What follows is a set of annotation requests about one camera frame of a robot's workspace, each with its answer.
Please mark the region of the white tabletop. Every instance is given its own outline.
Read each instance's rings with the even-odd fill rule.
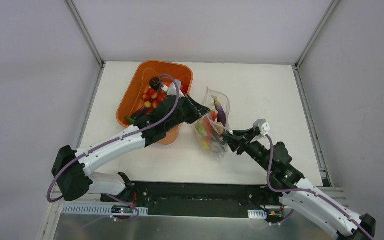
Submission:
[[[140,62],[107,62],[89,115],[81,146],[107,139],[124,129],[116,112]],[[229,125],[252,127],[257,119],[270,124],[274,143],[284,142],[292,165],[313,184],[322,186],[319,165],[290,65],[182,63],[193,71],[190,96],[200,103],[206,87],[230,99]],[[260,140],[268,149],[269,142]],[[216,159],[202,150],[193,125],[183,124],[171,145],[153,144],[101,167],[98,172],[126,173],[132,181],[266,184],[266,171],[246,153],[228,152]]]

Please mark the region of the orange bin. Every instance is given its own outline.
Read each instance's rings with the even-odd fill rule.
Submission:
[[[125,116],[131,116],[134,112],[144,106],[141,96],[150,89],[150,80],[159,78],[162,74],[168,74],[181,82],[183,92],[190,93],[194,74],[192,70],[182,64],[166,61],[146,61],[137,67],[136,73],[124,94],[123,100],[118,107],[116,117],[121,126],[127,128],[130,123]],[[172,81],[168,77],[162,79],[162,83],[169,85]],[[167,133],[167,136],[160,140],[160,144],[169,145],[175,142],[180,132],[180,125]]]

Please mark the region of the white wall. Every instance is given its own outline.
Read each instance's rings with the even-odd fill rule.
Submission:
[[[0,240],[38,236],[97,75],[64,1],[0,0]]]
[[[301,78],[334,183],[384,239],[384,0],[343,1]]]
[[[75,0],[106,61],[295,63],[331,0]]]

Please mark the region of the plastic bag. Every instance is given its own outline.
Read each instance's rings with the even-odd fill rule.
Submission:
[[[225,113],[225,126],[223,126],[223,113],[219,115],[215,106],[217,100]],[[224,141],[222,134],[229,130],[229,112],[231,104],[229,98],[221,92],[213,91],[207,87],[202,105],[211,111],[196,121],[195,133],[199,144],[212,156],[222,158],[228,152],[228,144]]]

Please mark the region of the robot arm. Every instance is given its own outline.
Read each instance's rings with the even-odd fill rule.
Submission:
[[[266,188],[277,195],[283,205],[310,219],[333,239],[369,240],[358,225],[374,236],[375,219],[368,214],[360,215],[345,208],[314,186],[290,164],[292,157],[283,142],[273,146],[271,150],[274,154],[272,152],[271,156],[271,151],[256,141],[265,137],[269,129],[266,121],[259,119],[253,128],[226,132],[223,137],[234,153],[247,153],[267,171],[269,178]]]
[[[167,132],[174,127],[182,123],[192,124],[210,111],[188,95],[182,96],[166,120],[150,127],[168,115],[175,101],[176,96],[169,95],[151,114],[141,117],[135,124],[107,140],[75,150],[69,145],[62,147],[53,165],[52,174],[54,177],[60,174],[56,182],[64,199],[74,201],[87,193],[114,196],[120,194],[126,188],[125,182],[128,179],[117,174],[95,172],[98,168],[124,154],[146,148],[164,139]],[[76,159],[78,160],[61,172]]]

